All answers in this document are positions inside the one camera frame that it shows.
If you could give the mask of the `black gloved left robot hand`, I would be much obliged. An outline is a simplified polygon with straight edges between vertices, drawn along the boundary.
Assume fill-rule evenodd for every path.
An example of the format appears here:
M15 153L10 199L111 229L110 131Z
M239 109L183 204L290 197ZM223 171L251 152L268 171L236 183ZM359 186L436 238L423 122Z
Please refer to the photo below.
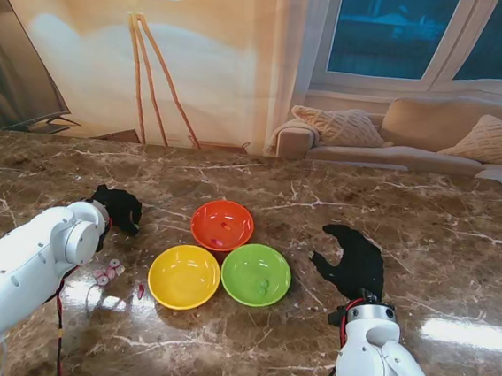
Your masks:
M101 184L92 199L101 203L109 214L112 224L130 236L139 233L142 219L142 203L126 190L108 188Z

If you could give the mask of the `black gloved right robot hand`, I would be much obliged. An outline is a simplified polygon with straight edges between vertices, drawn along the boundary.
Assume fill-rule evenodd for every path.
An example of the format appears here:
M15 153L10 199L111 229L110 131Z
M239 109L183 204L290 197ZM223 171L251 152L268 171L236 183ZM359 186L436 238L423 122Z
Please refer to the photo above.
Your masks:
M381 301L384 264L380 249L349 226L328 224L322 230L336 238L343 255L338 265L332 265L320 252L312 251L310 260L321 277L350 301L370 295Z

